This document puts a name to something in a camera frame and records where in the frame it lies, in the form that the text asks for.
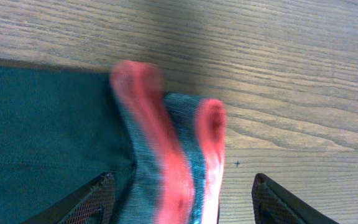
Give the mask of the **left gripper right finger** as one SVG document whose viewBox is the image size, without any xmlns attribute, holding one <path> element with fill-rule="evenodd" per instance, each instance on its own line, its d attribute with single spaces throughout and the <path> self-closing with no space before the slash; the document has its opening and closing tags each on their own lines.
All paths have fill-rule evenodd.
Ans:
<svg viewBox="0 0 358 224">
<path fill-rule="evenodd" d="M 256 224 L 337 224 L 262 173 L 255 175 L 252 203 Z"/>
</svg>

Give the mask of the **black leggings with red waistband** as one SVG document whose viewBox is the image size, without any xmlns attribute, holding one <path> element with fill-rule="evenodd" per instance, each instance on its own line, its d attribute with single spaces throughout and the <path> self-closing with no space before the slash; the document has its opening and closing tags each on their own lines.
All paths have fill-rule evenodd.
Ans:
<svg viewBox="0 0 358 224">
<path fill-rule="evenodd" d="M 150 63 L 0 66 L 0 223 L 24 223 L 105 172 L 109 223 L 216 223 L 225 127 L 221 101 L 165 93 Z"/>
</svg>

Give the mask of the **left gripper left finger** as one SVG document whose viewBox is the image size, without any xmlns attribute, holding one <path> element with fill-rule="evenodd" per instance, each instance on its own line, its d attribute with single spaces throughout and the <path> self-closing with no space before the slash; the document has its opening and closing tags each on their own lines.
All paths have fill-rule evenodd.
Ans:
<svg viewBox="0 0 358 224">
<path fill-rule="evenodd" d="M 105 172 L 24 224 L 107 224 L 114 202 L 114 177 Z"/>
</svg>

